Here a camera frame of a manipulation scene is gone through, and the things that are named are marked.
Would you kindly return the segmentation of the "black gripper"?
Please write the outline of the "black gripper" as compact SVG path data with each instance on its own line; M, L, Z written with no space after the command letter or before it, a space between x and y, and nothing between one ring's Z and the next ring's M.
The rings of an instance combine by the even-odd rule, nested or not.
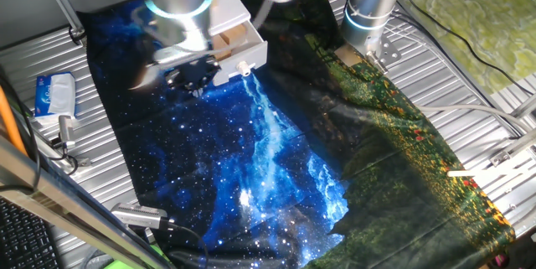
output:
M170 89L190 91L194 97L199 97L219 70L219 62L214 57L204 56L171 68L166 72L165 81Z

